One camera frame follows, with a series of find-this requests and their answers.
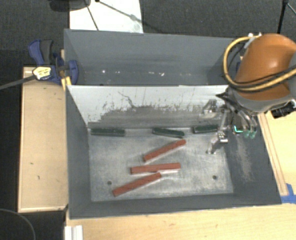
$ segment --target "gray bin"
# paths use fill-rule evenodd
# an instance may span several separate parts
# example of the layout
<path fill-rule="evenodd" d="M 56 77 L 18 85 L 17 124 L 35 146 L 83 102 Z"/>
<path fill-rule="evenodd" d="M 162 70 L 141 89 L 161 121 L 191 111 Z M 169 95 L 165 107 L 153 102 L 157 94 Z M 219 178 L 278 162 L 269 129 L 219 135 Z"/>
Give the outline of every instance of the gray bin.
<path fill-rule="evenodd" d="M 280 196 L 267 150 L 258 130 L 255 139 L 245 139 L 242 135 L 228 132 L 229 143 L 215 154 L 206 154 L 214 133 L 193 134 L 191 127 L 199 124 L 219 124 L 221 113 L 204 113 L 203 107 L 209 99 L 217 99 L 226 86 L 220 77 L 219 61 L 225 46 L 231 41 L 221 39 L 221 49 L 215 49 L 208 56 L 190 56 L 186 60 L 193 77 L 182 77 L 182 64 L 156 63 L 157 71 L 164 69 L 164 76 L 149 74 L 152 44 L 162 38 L 158 48 L 164 53 L 178 53 L 183 39 L 192 40 L 192 46 L 211 50 L 208 37 L 184 37 L 175 35 L 131 35 L 95 31 L 65 32 L 66 59 L 76 59 L 80 66 L 79 85 L 68 86 L 66 91 L 69 211 L 70 218 L 90 218 L 107 216 L 142 215 L 172 213 L 203 209 L 220 209 L 241 206 L 270 205 L 280 203 Z M 169 47 L 166 40 L 171 40 Z M 104 44 L 114 40 L 110 46 L 114 52 L 107 53 Z M 114 49 L 127 42 L 130 52 Z M 138 75 L 151 75 L 150 78 L 126 78 L 126 85 L 118 73 L 104 75 L 119 68 L 129 74 L 128 62 L 119 61 L 118 53 L 132 54 L 134 47 L 145 58 L 136 64 Z M 187 57 L 180 54 L 176 60 Z M 91 67 L 94 58 L 100 63 Z M 202 67 L 201 73 L 193 73 L 193 65 Z M 158 79 L 158 85 L 152 85 Z M 223 102 L 217 99 L 218 106 Z M 151 164 L 181 163 L 177 173 L 162 173 L 158 182 L 130 191 L 118 197 L 112 195 L 116 187 L 129 183 L 140 175 L 130 175 L 129 168 L 145 164 L 142 156 L 175 139 L 152 134 L 153 127 L 180 129 L 185 132 L 187 144 Z M 124 137 L 93 136 L 90 128 L 123 128 Z"/>

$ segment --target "black carpet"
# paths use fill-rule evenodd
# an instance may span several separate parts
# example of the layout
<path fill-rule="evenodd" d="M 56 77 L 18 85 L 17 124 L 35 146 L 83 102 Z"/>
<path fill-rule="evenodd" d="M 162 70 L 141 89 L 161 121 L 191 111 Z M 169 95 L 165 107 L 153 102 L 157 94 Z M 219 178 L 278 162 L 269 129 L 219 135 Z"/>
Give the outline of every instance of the black carpet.
<path fill-rule="evenodd" d="M 296 0 L 289 0 L 296 9 Z M 248 32 L 276 32 L 281 0 L 140 0 L 144 32 L 239 37 Z M 63 48 L 68 3 L 55 0 L 0 0 L 0 84 L 22 77 L 33 64 L 27 45 L 52 39 Z M 296 42 L 296 17 L 286 9 L 282 34 Z M 0 91 L 0 208 L 16 210 L 20 144 L 19 86 Z M 28 216 L 37 239 L 62 239 L 62 212 Z M 32 239 L 18 218 L 0 212 L 0 239 Z"/>

